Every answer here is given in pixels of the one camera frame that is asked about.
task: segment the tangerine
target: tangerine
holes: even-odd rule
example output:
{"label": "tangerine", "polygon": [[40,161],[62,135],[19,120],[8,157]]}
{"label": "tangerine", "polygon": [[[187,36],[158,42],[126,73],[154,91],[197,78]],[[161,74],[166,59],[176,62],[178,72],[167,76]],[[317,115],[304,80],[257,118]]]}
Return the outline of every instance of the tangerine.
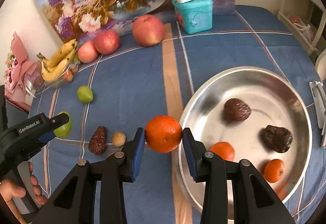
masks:
{"label": "tangerine", "polygon": [[145,128],[147,145],[161,153],[176,149],[182,138],[182,127],[171,116],[160,115],[148,122]]}
{"label": "tangerine", "polygon": [[264,169],[264,178],[270,183],[276,183],[284,173],[284,162],[280,159],[274,159],[267,163]]}
{"label": "tangerine", "polygon": [[234,160],[234,149],[228,142],[215,143],[209,150],[219,155],[223,160]]}

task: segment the human hand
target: human hand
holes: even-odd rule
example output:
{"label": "human hand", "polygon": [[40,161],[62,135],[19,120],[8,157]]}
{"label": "human hand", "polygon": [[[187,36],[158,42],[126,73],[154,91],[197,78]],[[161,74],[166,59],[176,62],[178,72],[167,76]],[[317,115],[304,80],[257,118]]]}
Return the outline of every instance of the human hand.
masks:
{"label": "human hand", "polygon": [[[33,164],[29,162],[28,165],[29,171],[32,173],[34,168]],[[41,205],[44,205],[48,199],[42,195],[42,188],[39,186],[39,181],[34,175],[31,175],[31,182],[33,184],[33,190],[36,194],[35,201]],[[12,180],[5,179],[0,183],[0,194],[18,221],[21,224],[27,224],[12,200],[13,197],[23,198],[26,195],[26,190],[20,186],[17,186]]]}

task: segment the white shelf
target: white shelf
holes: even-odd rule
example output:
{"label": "white shelf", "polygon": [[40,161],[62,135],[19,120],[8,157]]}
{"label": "white shelf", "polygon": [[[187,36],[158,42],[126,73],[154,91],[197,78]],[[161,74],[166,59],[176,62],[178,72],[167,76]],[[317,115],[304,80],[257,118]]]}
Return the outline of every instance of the white shelf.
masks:
{"label": "white shelf", "polygon": [[[324,50],[324,47],[321,48],[321,50],[317,49],[317,44],[319,40],[321,39],[322,32],[325,28],[326,24],[326,9],[324,5],[322,4],[321,0],[311,0],[316,6],[318,6],[322,12],[322,18],[319,24],[319,27],[317,28],[316,35],[312,43],[309,43],[308,40],[303,36],[303,34],[299,31],[299,29],[293,25],[290,20],[286,17],[284,14],[284,7],[285,7],[285,0],[281,0],[280,4],[280,10],[278,12],[278,18],[283,21],[283,23],[289,28],[289,30],[294,34],[294,36],[297,38],[297,40],[302,44],[304,50],[308,53],[310,56],[314,51],[321,52]],[[326,78],[326,51],[323,51],[321,55],[318,57],[316,61],[316,70],[321,77],[322,80]]]}

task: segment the teal plastic box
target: teal plastic box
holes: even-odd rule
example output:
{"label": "teal plastic box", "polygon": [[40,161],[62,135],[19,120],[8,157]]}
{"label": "teal plastic box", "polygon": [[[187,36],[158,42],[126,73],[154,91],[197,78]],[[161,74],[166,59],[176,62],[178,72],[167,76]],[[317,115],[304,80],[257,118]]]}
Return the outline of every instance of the teal plastic box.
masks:
{"label": "teal plastic box", "polygon": [[209,30],[213,26],[213,0],[172,0],[179,23],[188,34]]}

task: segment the pink flower bouquet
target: pink flower bouquet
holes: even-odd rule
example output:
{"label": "pink flower bouquet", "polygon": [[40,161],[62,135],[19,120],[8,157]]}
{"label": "pink flower bouquet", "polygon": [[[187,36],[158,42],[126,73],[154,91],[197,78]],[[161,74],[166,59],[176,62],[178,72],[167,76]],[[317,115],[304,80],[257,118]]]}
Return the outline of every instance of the pink flower bouquet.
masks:
{"label": "pink flower bouquet", "polygon": [[8,68],[4,72],[4,92],[16,102],[25,102],[26,93],[32,95],[32,90],[39,89],[44,81],[40,64],[28,59],[27,51],[16,33],[13,37],[6,60]]}

